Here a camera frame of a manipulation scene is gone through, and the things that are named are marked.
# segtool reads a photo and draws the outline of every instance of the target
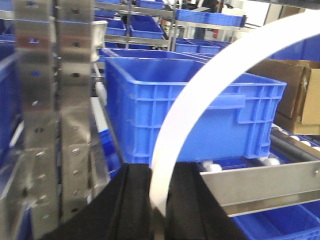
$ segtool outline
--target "bolt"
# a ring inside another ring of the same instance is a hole
[[[46,215],[43,215],[41,219],[42,220],[47,220],[49,217],[50,217],[50,215],[46,214]]]
[[[40,151],[40,152],[38,152],[38,153],[36,154],[36,156],[37,156],[38,158],[41,158],[43,155],[45,155],[45,152],[44,152],[44,151]]]
[[[47,195],[42,195],[39,197],[39,199],[36,201],[36,204],[43,204],[47,198]]]
[[[74,176],[78,176],[80,171],[79,170],[74,170],[72,173],[73,173]]]
[[[74,195],[74,196],[78,196],[79,194],[80,194],[80,190],[77,189],[77,190],[74,190],[74,191],[73,191],[73,195]]]
[[[37,178],[38,178],[39,180],[43,180],[45,177],[46,177],[45,174],[40,174]]]
[[[80,149],[79,148],[75,148],[72,150],[73,156],[78,156],[80,153]]]

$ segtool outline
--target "cardboard box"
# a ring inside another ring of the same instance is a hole
[[[293,134],[320,135],[320,62],[265,59],[248,73],[287,83],[275,124]]]

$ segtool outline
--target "blue storage bin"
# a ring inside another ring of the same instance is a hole
[[[221,50],[220,46],[210,44],[210,43],[205,43],[201,44],[198,47],[198,52],[199,53],[204,53],[204,54],[217,54]]]
[[[106,47],[106,48],[113,48],[113,49],[114,49],[114,48],[117,48],[117,47],[118,47],[118,44],[115,43],[115,42],[107,42],[107,41],[106,41],[104,44],[105,44],[105,47]]]
[[[162,39],[164,31],[155,22],[132,21],[131,35],[138,38]]]
[[[226,15],[218,12],[206,12],[204,22],[206,24],[240,27],[243,17]]]
[[[132,15],[131,21],[156,23],[152,16]]]
[[[318,219],[320,219],[320,201],[313,201],[302,204],[307,210],[314,214]]]
[[[199,53],[199,52],[183,52],[183,54],[188,55],[188,56],[194,56],[197,58],[202,58],[206,61],[212,59],[216,54],[211,54],[211,53]]]
[[[176,40],[175,51],[177,53],[196,53],[198,45],[186,40]]]
[[[14,11],[12,0],[1,0],[0,10],[2,11]]]
[[[141,8],[148,9],[163,9],[164,2],[162,0],[148,1],[148,0],[136,0],[136,4]]]
[[[111,10],[95,10],[94,16],[95,21],[106,20],[105,18],[113,19],[115,16],[115,12]]]
[[[4,46],[0,44],[0,149],[2,150],[9,147],[21,113],[16,56],[10,53],[13,53],[12,45],[4,50]]]
[[[212,44],[220,46],[221,49],[224,49],[225,47],[229,46],[231,42],[229,41],[211,41]]]
[[[318,240],[320,221],[301,205],[233,217],[249,240]]]
[[[129,44],[129,49],[149,50],[150,46],[148,46],[148,45],[138,45],[138,44]]]
[[[191,11],[186,9],[177,9],[175,19],[193,23],[204,23],[206,18],[205,12]]]
[[[96,0],[97,2],[107,3],[107,4],[120,4],[120,0]]]
[[[106,21],[108,22],[108,25],[106,27],[105,34],[119,36],[126,35],[126,27],[123,21],[113,19],[107,19]]]
[[[105,60],[106,108],[124,159],[128,163],[150,163],[167,112],[203,64],[176,59]],[[244,73],[202,115],[178,160],[269,155],[271,126],[285,85]]]
[[[148,58],[148,59],[190,59],[199,60],[196,56],[189,56],[182,53],[161,50],[138,50],[138,49],[102,49],[105,57],[126,57],[126,58]]]
[[[222,170],[245,169],[248,167],[247,164],[240,158],[219,159],[214,160],[213,163],[219,164],[222,167]]]

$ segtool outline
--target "stainless steel bar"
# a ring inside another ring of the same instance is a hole
[[[57,2],[62,220],[87,205],[90,157],[92,0]]]
[[[167,47],[168,40],[165,39],[154,39],[154,38],[144,38],[144,37],[134,37],[134,36],[118,36],[118,35],[105,35],[104,40],[110,43],[119,44],[141,44],[156,47]]]
[[[52,1],[13,3],[25,125],[22,158],[28,159],[32,230],[38,239],[59,222]]]
[[[320,161],[225,170],[202,178],[230,216],[320,199]]]
[[[0,19],[14,20],[15,19],[15,12],[0,10]]]
[[[175,24],[177,26],[189,26],[189,27],[204,28],[204,29],[230,30],[235,32],[246,32],[246,33],[249,33],[255,30],[252,28],[245,28],[245,27],[223,26],[223,25],[214,25],[214,24],[180,21],[180,20],[176,20]]]
[[[112,3],[96,1],[95,7],[99,9],[104,9],[104,10],[115,10],[121,14],[129,13],[129,6],[123,5],[123,4],[112,4]],[[173,15],[172,11],[138,7],[138,6],[131,6],[131,12],[134,15],[151,15],[151,16],[164,17],[169,19],[172,18],[172,15]]]

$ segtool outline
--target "perforated metal upright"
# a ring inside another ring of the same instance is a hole
[[[62,219],[86,206],[89,190],[92,0],[57,1]]]
[[[56,113],[51,0],[14,0],[16,51],[22,90],[26,193],[33,237],[58,226]]]

